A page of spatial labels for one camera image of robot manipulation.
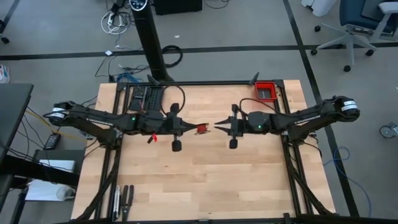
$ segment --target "small red object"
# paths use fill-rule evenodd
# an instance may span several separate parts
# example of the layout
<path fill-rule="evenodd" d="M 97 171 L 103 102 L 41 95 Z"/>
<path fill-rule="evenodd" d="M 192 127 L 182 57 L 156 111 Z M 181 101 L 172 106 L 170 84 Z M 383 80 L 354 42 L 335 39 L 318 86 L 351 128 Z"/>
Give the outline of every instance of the small red object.
<path fill-rule="evenodd" d="M 152 139 L 154 139 L 154 141 L 155 142 L 157 142 L 157 136 L 156 136 L 156 134 L 154 133 L 154 134 L 152 134 Z"/>
<path fill-rule="evenodd" d="M 261 102 L 273 103 L 276 97 L 275 83 L 273 82 L 256 82 L 256 96 Z"/>
<path fill-rule="evenodd" d="M 209 127 L 208 123 L 198 124 L 197 132 L 195 133 L 195 135 L 209 133 L 210 131 L 207 130 L 208 127 Z"/>

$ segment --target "chair base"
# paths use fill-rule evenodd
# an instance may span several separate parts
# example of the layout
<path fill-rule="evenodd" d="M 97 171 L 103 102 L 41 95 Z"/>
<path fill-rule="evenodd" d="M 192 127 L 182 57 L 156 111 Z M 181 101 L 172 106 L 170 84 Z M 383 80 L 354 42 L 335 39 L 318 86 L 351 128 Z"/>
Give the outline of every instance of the chair base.
<path fill-rule="evenodd" d="M 369 49 L 368 52 L 366 52 L 367 56 L 371 56 L 373 55 L 373 53 L 377 50 L 377 48 L 369 43 L 366 43 L 364 41 L 362 41 L 361 39 L 359 39 L 358 37 L 356 37 L 354 34 L 349 33 L 348 31 L 343 31 L 343 30 L 339 30 L 337 28 L 334 28 L 332 26 L 329 26 L 327 24 L 322 24 L 322 27 L 325 27 L 327 29 L 332 30 L 333 32 L 337 32 L 339 34 L 341 34 L 342 36 L 335 39 L 335 40 L 331 40 L 327 43 L 324 43 L 322 45 L 319 45 L 315 51 L 312 50 L 311 54 L 315 55 L 317 54 L 317 50 L 320 49 L 324 49 L 327 47 L 330 47 L 332 45 L 345 45 L 346 49 L 347 49 L 347 53 L 348 53 L 348 60 L 349 60 L 349 64 L 345 66 L 344 71 L 345 72 L 349 72 L 351 70 L 351 67 L 355 64 L 355 59 L 354 59 L 354 44 L 357 44 L 359 46 L 362 46 L 364 48 Z M 315 27 L 315 32 L 319 32 L 320 31 L 320 27 L 316 26 Z"/>

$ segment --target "wooden tabletop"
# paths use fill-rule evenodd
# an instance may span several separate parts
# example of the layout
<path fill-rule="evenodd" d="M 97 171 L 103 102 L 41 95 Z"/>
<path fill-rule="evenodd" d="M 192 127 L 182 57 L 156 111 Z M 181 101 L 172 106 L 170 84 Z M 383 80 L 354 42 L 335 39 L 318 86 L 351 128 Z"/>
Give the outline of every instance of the wooden tabletop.
<path fill-rule="evenodd" d="M 180 152 L 172 152 L 172 136 L 158 136 L 158 141 L 151 144 L 147 143 L 148 136 L 124 136 L 118 185 L 135 186 L 129 220 L 278 218 L 286 212 L 294 216 L 280 136 L 246 134 L 239 138 L 237 149 L 229 149 L 230 137 L 213 127 L 213 123 L 231 116 L 232 104 L 238 104 L 242 98 L 255 98 L 254 87 L 182 88 L 187 101 L 178 116 L 189 123 L 210 123 L 211 132 L 198 136 L 194 135 L 195 131 L 185 133 L 180 138 Z M 300 81 L 286 80 L 285 89 L 291 112 L 307 107 Z M 102 84 L 96 109 L 112 112 L 115 94 L 116 84 Z M 181 105 L 182 93 L 170 87 L 163 100 L 166 111 L 172 103 Z M 253 101 L 243 102 L 242 107 L 245 112 L 273 113 Z M 306 142 L 316 145 L 312 138 Z M 96 146 L 88 148 L 86 153 Z M 300 152 L 308 186 L 334 212 L 318 151 L 303 145 Z M 103 161 L 104 149 L 97 149 L 85 159 L 72 218 L 79 216 L 97 193 Z M 108 194 L 104 198 L 103 215 Z"/>

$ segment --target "floor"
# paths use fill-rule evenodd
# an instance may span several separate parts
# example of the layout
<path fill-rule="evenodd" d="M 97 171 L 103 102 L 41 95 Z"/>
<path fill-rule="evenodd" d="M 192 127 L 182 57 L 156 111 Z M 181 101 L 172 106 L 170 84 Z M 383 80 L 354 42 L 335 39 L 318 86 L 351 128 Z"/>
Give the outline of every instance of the floor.
<path fill-rule="evenodd" d="M 221 5 L 219 0 L 208 2 Z M 106 11 L 104 0 L 0 1 L 0 19 L 7 22 L 3 34 L 11 40 L 8 45 L 0 44 L 0 63 L 9 67 L 11 82 L 34 84 L 29 106 L 38 114 L 49 112 L 59 101 L 89 100 L 96 95 L 99 84 L 108 81 L 106 77 L 94 77 L 104 59 L 103 52 L 118 50 L 114 47 L 118 37 L 105 34 L 100 27 Z M 230 0 L 224 9 L 203 5 L 200 12 L 155 16 L 161 45 L 173 44 L 190 52 L 181 64 L 169 69 L 175 80 L 248 80 L 260 72 L 265 80 L 300 80 L 308 105 L 316 103 L 314 92 L 325 99 L 334 95 L 354 98 L 361 117 L 354 123 L 332 125 L 337 146 L 345 146 L 351 153 L 344 161 L 346 173 L 368 193 L 372 217 L 398 219 L 398 201 L 391 197 L 398 188 L 397 140 L 379 134 L 382 125 L 396 121 L 398 106 L 389 98 L 398 94 L 398 43 L 381 45 L 372 57 L 364 55 L 365 49 L 356 49 L 356 65 L 345 73 L 344 49 L 310 55 L 313 45 L 333 38 L 327 30 L 313 31 L 321 22 L 340 26 L 338 3 L 324 17 L 312 15 L 300 0 Z M 136 29 L 130 27 L 118 45 L 139 49 Z M 176 57 L 168 54 L 165 60 L 172 62 Z M 143 55 L 120 56 L 113 60 L 111 73 L 120 72 L 118 64 L 135 67 L 146 64 L 146 60 Z M 107 69 L 106 63 L 99 74 L 107 74 Z M 49 130 L 30 116 L 27 119 L 46 140 Z M 63 131 L 77 134 L 72 128 Z M 32 130 L 28 133 L 38 141 Z M 330 130 L 328 136 L 324 130 L 318 135 L 323 160 L 329 161 Z M 33 155 L 39 147 L 30 145 L 29 154 Z M 26 152 L 26 139 L 17 134 L 12 147 Z M 83 147 L 82 142 L 69 139 L 62 139 L 59 145 L 60 149 Z M 335 167 L 330 164 L 325 169 L 337 212 L 349 215 Z M 350 185 L 360 215 L 368 216 L 364 192 L 354 183 Z M 11 218 L 17 195 L 18 190 L 9 194 L 0 213 L 5 223 Z M 71 202 L 28 202 L 20 223 L 65 222 L 71 210 Z"/>

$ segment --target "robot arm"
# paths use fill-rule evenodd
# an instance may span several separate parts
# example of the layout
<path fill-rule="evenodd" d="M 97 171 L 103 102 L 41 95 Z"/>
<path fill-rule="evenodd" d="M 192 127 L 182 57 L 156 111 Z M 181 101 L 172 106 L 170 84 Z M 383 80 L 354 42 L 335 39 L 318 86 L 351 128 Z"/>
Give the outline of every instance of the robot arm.
<path fill-rule="evenodd" d="M 181 151 L 181 142 L 177 137 L 184 132 L 195 129 L 195 124 L 184 122 L 177 117 L 178 103 L 170 107 L 166 117 L 159 111 L 142 111 L 135 114 L 124 113 L 116 115 L 105 111 L 86 108 L 74 102 L 54 104 L 53 111 L 44 117 L 56 126 L 71 126 L 97 137 L 100 144 L 116 147 L 117 131 L 123 134 L 151 136 L 150 143 L 155 135 L 174 135 L 173 151 Z M 103 129 L 96 124 L 103 124 L 113 128 Z"/>
<path fill-rule="evenodd" d="M 345 96 L 334 96 L 321 104 L 291 114 L 269 114 L 254 111 L 249 114 L 238 105 L 232 105 L 233 116 L 216 124 L 231 123 L 231 128 L 215 127 L 232 136 L 230 149 L 236 149 L 238 140 L 244 133 L 248 134 L 282 134 L 287 131 L 291 142 L 300 143 L 307 136 L 320 128 L 337 121 L 353 122 L 359 117 L 359 109 L 353 99 Z"/>

